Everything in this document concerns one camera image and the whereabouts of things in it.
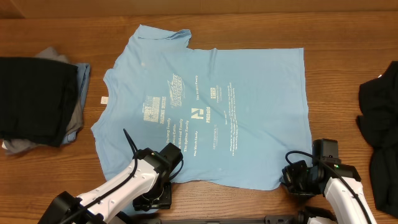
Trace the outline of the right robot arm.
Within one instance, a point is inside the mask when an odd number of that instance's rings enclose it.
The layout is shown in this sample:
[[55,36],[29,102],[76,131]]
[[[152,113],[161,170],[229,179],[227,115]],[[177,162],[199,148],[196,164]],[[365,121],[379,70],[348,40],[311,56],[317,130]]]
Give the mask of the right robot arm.
[[285,160],[281,183],[287,191],[302,198],[322,195],[333,209],[306,207],[291,223],[376,224],[361,177],[354,166],[341,163],[337,141],[314,140],[312,153],[289,151]]

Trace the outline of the folded grey garment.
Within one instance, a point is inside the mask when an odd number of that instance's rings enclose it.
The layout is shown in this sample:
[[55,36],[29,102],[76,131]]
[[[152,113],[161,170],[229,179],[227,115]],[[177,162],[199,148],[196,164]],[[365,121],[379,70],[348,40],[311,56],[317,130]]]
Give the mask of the folded grey garment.
[[8,154],[59,147],[76,137],[90,66],[47,47],[35,57],[1,58],[1,140]]

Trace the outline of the light blue printed t-shirt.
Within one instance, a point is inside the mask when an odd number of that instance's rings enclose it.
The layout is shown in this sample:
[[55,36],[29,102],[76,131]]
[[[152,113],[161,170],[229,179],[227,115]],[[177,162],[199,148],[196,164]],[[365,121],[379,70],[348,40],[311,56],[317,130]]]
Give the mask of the light blue printed t-shirt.
[[108,102],[92,126],[106,180],[140,149],[176,145],[176,183],[254,190],[280,185],[285,154],[310,152],[304,50],[190,49],[188,29],[139,26],[104,76]]

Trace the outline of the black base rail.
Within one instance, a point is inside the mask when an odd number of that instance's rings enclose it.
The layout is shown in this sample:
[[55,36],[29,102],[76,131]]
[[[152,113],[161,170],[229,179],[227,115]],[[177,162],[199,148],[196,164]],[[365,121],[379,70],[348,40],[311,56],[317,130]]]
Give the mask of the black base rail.
[[222,218],[222,219],[186,219],[161,220],[155,216],[129,217],[126,223],[133,224],[296,224],[295,215],[267,215],[263,218]]

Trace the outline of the black t-shirt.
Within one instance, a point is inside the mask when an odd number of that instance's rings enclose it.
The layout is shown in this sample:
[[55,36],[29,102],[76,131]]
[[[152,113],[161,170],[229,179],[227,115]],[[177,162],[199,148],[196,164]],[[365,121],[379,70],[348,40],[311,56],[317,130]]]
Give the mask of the black t-shirt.
[[356,122],[373,148],[369,167],[375,206],[397,217],[397,62],[359,87]]

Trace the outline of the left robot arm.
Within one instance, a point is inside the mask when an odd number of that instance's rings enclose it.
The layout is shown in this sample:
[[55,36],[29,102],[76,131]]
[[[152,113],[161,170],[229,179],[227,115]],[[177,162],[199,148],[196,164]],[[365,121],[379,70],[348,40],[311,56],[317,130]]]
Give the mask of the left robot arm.
[[181,150],[172,143],[160,152],[149,148],[134,153],[117,176],[77,197],[64,191],[56,196],[39,223],[109,223],[132,205],[136,211],[169,209],[172,171],[183,165]]

